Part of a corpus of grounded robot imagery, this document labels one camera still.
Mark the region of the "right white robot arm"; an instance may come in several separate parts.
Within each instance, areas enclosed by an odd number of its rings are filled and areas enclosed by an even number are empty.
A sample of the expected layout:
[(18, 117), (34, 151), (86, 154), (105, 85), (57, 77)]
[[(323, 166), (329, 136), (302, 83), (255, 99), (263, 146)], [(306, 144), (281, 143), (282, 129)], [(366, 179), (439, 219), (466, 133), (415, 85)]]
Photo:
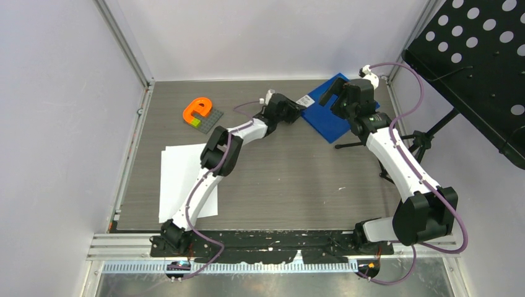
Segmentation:
[(375, 88), (371, 79), (337, 77), (319, 99), (321, 106), (335, 99), (332, 113), (349, 122), (352, 133), (378, 159), (401, 197), (392, 217), (356, 224), (353, 243), (362, 254), (371, 253), (380, 241), (411, 246), (450, 235), (458, 202), (456, 191), (441, 187), (422, 169), (389, 116), (377, 111)]

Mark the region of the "blue plastic folder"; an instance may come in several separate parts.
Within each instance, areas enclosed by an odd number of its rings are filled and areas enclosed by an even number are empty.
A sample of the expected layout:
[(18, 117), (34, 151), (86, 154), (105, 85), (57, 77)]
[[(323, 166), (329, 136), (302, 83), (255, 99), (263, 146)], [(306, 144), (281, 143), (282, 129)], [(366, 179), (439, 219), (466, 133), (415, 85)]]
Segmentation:
[(331, 105), (336, 100), (335, 96), (332, 96), (325, 106), (321, 106), (319, 97), (328, 89), (336, 77), (352, 80), (343, 74), (337, 74), (297, 100), (297, 103), (306, 107), (302, 113), (302, 118), (330, 144), (349, 131), (358, 137), (367, 136), (368, 133), (363, 132), (363, 130), (371, 124), (372, 119), (377, 114), (376, 111), (375, 114), (357, 117), (354, 120), (341, 119), (330, 110)]

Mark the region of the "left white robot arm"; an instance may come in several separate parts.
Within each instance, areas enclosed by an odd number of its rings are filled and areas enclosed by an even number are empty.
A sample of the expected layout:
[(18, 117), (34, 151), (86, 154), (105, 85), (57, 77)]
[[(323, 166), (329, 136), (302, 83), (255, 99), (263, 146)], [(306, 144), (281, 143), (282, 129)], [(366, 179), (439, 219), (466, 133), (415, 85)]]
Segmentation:
[(305, 106), (298, 104), (280, 93), (268, 93), (259, 101), (262, 110), (249, 121), (232, 128), (218, 126), (200, 154), (199, 162), (190, 168), (197, 168), (194, 183), (184, 200), (181, 195), (170, 198), (168, 217), (161, 220), (160, 236), (166, 248), (175, 256), (189, 251), (191, 234), (194, 233), (224, 249), (224, 245), (204, 236), (194, 229), (196, 221), (209, 196), (217, 185), (234, 169), (243, 145), (263, 139), (271, 134), (281, 122), (294, 123)]

